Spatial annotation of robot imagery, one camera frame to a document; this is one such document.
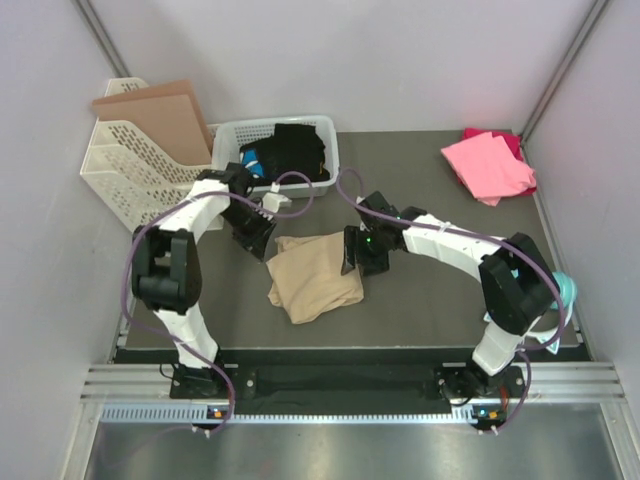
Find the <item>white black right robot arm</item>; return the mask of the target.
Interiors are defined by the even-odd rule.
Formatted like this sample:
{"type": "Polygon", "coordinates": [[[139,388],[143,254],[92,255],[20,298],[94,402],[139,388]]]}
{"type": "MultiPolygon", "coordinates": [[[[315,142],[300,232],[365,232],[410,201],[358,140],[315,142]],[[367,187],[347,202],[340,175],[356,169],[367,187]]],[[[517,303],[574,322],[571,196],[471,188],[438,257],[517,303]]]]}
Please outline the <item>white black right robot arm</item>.
{"type": "Polygon", "coordinates": [[[358,226],[344,230],[342,274],[385,273],[389,254],[402,250],[454,267],[479,282],[490,316],[483,336],[458,373],[443,375],[443,391],[456,397],[487,396],[503,383],[526,335],[555,304],[558,284],[526,234],[480,235],[408,207],[402,211],[380,192],[359,197],[358,226]]]}

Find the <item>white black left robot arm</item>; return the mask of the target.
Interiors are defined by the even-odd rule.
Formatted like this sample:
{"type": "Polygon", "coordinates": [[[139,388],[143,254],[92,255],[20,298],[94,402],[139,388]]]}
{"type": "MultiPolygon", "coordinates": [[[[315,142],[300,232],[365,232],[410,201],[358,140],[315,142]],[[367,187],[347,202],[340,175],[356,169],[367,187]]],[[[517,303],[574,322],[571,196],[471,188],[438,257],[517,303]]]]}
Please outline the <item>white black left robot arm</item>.
{"type": "Polygon", "coordinates": [[[179,364],[195,369],[192,384],[205,396],[226,387],[225,370],[214,364],[219,346],[209,333],[199,299],[202,273],[197,243],[216,219],[226,221],[232,238],[257,260],[264,259],[276,223],[254,210],[250,171],[239,164],[204,170],[184,200],[184,206],[148,230],[140,227],[140,242],[132,258],[133,295],[163,323],[179,355],[179,364]]]}

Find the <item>beige t shirt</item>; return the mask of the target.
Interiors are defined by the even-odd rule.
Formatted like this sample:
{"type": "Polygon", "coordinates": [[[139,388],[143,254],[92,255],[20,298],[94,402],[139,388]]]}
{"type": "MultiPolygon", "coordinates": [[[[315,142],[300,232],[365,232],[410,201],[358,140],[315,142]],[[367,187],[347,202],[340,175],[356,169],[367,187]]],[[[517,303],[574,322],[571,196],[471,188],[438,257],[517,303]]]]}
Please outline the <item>beige t shirt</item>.
{"type": "Polygon", "coordinates": [[[342,273],[344,234],[275,239],[277,254],[266,266],[272,280],[268,299],[294,325],[364,299],[358,271],[342,273]]]}

